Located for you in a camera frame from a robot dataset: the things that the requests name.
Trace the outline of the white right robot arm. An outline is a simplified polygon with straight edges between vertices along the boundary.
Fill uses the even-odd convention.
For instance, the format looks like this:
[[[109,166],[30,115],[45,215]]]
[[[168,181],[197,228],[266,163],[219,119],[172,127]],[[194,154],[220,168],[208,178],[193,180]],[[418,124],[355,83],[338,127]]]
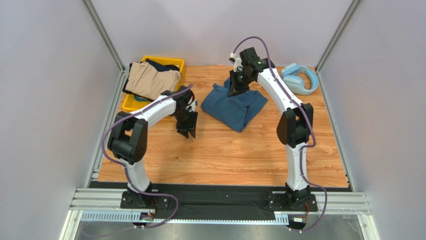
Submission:
[[[229,72],[228,97],[247,92],[249,85],[257,82],[278,107],[281,117],[276,134],[285,147],[288,167],[286,191],[280,201],[291,210],[305,207],[311,195],[306,158],[313,106],[299,100],[285,85],[272,62],[268,58],[261,59],[253,47],[244,49],[239,55],[232,52],[229,60],[234,69]]]

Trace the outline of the blue t-shirt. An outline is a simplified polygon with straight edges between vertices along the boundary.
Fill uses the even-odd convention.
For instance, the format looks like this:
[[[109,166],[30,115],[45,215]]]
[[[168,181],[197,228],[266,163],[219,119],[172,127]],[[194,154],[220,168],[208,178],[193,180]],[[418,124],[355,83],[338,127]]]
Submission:
[[[228,97],[231,80],[223,85],[213,84],[212,91],[201,103],[201,108],[221,123],[236,132],[242,132],[268,102],[258,90],[248,90]]]

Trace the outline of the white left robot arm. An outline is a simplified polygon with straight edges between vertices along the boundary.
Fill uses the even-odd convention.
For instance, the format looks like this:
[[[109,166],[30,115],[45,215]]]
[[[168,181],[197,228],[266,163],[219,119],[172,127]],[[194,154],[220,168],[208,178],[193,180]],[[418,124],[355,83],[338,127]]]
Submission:
[[[122,203],[130,206],[148,208],[156,198],[169,199],[166,193],[153,193],[144,156],[148,149],[148,131],[163,118],[176,119],[176,132],[189,139],[196,137],[198,112],[197,101],[191,86],[181,86],[177,92],[166,90],[143,108],[126,113],[119,112],[114,123],[102,137],[102,152],[113,153],[109,160],[123,167],[127,190],[123,193]]]

